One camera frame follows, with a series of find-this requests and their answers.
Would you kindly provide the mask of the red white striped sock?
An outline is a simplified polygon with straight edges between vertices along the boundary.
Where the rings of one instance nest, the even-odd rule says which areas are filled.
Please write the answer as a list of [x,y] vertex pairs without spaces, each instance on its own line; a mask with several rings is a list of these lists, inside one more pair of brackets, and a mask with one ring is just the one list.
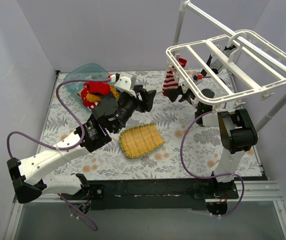
[[162,93],[167,97],[167,90],[181,89],[179,85],[179,77],[175,76],[177,74],[176,68],[169,61],[167,62],[166,77],[162,87]]
[[85,107],[88,110],[92,110],[93,108],[95,108],[98,105],[99,102],[86,102]]

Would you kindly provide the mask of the mustard yellow sock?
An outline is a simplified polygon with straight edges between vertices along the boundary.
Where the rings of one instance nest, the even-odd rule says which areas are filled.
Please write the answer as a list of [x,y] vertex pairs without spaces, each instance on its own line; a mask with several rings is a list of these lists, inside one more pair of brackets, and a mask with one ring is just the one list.
[[97,95],[94,95],[94,94],[91,94],[91,93],[88,93],[86,95],[86,100],[90,103],[98,103],[101,101],[101,97],[100,96],[97,96]]
[[110,86],[110,92],[113,94],[115,99],[119,98],[120,94],[113,86]]

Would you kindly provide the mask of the red sock with white pattern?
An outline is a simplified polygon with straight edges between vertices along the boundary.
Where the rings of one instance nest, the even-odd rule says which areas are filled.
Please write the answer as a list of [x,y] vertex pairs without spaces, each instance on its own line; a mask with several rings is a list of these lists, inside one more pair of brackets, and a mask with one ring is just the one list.
[[89,93],[88,84],[85,83],[83,85],[83,89],[81,90],[81,98],[82,98],[82,101],[83,101],[83,105],[85,107],[89,107],[90,106],[90,102],[87,100],[88,93]]

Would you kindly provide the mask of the beige striped sock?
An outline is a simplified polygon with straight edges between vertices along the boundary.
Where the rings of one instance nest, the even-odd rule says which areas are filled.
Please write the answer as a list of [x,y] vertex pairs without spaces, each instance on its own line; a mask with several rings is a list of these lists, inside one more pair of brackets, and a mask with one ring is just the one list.
[[82,99],[82,91],[78,91],[77,92],[77,98],[79,98],[80,100]]

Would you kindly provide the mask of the black white striped sock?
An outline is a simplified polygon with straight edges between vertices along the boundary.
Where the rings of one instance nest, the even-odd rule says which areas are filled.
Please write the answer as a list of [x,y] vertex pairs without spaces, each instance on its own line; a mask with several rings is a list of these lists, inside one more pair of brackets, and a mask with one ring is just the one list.
[[213,55],[210,54],[209,58],[206,62],[206,64],[211,68],[211,69],[217,69],[217,59],[213,60]]

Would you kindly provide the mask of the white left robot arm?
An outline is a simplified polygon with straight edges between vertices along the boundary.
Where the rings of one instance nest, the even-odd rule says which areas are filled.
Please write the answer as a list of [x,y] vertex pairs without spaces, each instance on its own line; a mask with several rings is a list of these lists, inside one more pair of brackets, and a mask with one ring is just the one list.
[[156,93],[135,85],[133,90],[121,92],[118,99],[105,96],[89,119],[62,141],[25,159],[10,158],[7,166],[18,202],[26,204],[45,194],[67,194],[84,200],[91,188],[83,174],[55,176],[51,172],[108,144],[112,140],[109,134],[119,133],[133,112],[152,110]]

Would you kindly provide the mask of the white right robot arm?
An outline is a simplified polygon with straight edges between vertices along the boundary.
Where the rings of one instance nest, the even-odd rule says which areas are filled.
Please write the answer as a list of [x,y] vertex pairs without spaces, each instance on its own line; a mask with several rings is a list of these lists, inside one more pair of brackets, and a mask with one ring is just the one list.
[[181,142],[180,160],[184,170],[190,176],[211,182],[209,192],[213,198],[222,198],[227,193],[227,189],[233,185],[240,160],[258,141],[258,135],[248,111],[242,108],[230,112],[226,110],[214,112],[212,105],[197,101],[196,96],[190,89],[183,92],[182,87],[177,90],[167,90],[166,95],[172,102],[176,101],[177,97],[181,95],[180,102],[187,101],[195,107],[195,120],[187,128],[188,130],[194,124],[198,124],[200,127],[219,127],[223,152],[217,167],[211,173],[205,176],[197,176],[186,167],[183,159],[186,133],[183,135]]

